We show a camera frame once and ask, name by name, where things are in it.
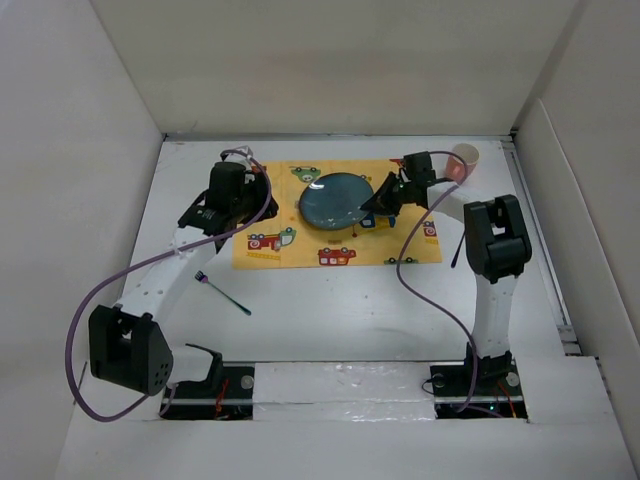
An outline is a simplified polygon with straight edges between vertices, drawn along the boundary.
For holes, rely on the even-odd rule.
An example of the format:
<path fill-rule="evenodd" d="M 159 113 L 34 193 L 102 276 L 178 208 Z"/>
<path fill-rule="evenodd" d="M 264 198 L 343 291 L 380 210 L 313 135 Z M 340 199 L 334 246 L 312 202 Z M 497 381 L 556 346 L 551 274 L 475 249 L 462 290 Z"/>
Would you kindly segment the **pink paper cup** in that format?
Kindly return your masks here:
<path fill-rule="evenodd" d="M 458 184 L 463 183 L 473 172 L 479 157 L 475 146 L 468 143 L 456 144 L 448 156 L 445 176 Z"/>

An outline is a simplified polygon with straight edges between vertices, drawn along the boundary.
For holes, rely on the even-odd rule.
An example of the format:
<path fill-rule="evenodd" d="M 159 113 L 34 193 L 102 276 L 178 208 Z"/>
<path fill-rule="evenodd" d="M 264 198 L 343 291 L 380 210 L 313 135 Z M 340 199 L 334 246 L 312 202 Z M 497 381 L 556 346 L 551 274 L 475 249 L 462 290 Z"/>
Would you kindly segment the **yellow vehicle-print cloth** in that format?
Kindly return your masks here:
<path fill-rule="evenodd" d="M 427 264 L 442 261 L 435 220 L 428 217 L 404 254 L 401 248 L 423 210 L 402 208 L 400 217 L 367 216 L 337 231 L 321 231 L 303 220 L 297 204 L 311 181 L 347 172 L 381 185 L 400 166 L 398 159 L 280 161 L 266 165 L 278 215 L 249 227 L 233 239 L 232 265 L 239 270 Z"/>

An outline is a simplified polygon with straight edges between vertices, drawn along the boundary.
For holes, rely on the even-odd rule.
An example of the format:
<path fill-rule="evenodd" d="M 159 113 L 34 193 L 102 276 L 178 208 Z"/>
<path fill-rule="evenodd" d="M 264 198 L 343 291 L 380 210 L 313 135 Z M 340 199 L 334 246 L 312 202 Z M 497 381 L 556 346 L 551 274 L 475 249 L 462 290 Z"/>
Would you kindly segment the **dark teal patterned plate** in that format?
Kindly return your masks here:
<path fill-rule="evenodd" d="M 331 173 L 304 189 L 298 209 L 312 227 L 337 231 L 354 226 L 369 214 L 362 206 L 373 194 L 365 177 L 347 172 Z"/>

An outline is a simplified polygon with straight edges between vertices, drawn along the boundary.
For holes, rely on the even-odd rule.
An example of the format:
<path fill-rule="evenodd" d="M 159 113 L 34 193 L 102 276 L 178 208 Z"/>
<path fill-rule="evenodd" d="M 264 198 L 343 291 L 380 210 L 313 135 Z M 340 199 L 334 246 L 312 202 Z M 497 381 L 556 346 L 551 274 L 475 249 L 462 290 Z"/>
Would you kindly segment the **iridescent purple spoon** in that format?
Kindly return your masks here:
<path fill-rule="evenodd" d="M 461 250 L 462 250 L 462 246 L 463 246 L 464 240 L 465 240 L 465 234 L 463 232 L 463 234 L 462 234 L 462 236 L 461 236 L 461 238 L 460 238 L 460 240 L 458 242 L 458 245 L 457 245 L 457 248 L 455 250 L 455 253 L 454 253 L 453 257 L 452 257 L 451 263 L 450 263 L 450 267 L 452 269 L 456 268 L 456 266 L 458 264 L 459 256 L 460 256 L 460 253 L 461 253 Z"/>

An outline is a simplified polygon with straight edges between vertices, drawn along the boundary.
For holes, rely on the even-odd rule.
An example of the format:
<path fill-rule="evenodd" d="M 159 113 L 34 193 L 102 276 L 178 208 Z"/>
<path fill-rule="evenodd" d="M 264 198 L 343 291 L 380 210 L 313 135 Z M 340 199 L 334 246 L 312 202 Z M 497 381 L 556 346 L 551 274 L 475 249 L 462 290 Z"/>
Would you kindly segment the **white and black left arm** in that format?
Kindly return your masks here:
<path fill-rule="evenodd" d="M 194 343 L 172 347 L 162 326 L 196 271 L 226 240 L 277 211 L 271 182 L 255 160 L 215 163 L 208 188 L 179 218 L 168 250 L 145 261 L 147 272 L 114 306 L 99 305 L 90 314 L 92 375 L 147 396 L 182 382 L 201 396 L 216 394 L 223 382 L 219 354 Z"/>

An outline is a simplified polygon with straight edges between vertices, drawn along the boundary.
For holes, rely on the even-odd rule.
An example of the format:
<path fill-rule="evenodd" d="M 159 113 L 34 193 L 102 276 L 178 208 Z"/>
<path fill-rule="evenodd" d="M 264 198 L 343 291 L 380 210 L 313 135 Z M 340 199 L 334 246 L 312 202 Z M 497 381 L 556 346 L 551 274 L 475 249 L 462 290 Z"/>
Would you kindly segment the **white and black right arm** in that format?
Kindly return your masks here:
<path fill-rule="evenodd" d="M 409 154 L 399 170 L 387 175 L 362 209 L 380 216 L 397 216 L 405 205 L 427 215 L 440 212 L 463 225 L 462 246 L 476 280 L 473 328 L 464 328 L 466 354 L 459 379 L 473 393 L 483 394 L 505 376 L 512 364 L 509 344 L 511 305 L 517 280 L 531 260 L 532 247 L 518 199 L 488 198 L 466 185 L 472 168 L 454 152 L 444 154 L 458 164 L 456 173 L 438 174 L 434 151 Z"/>

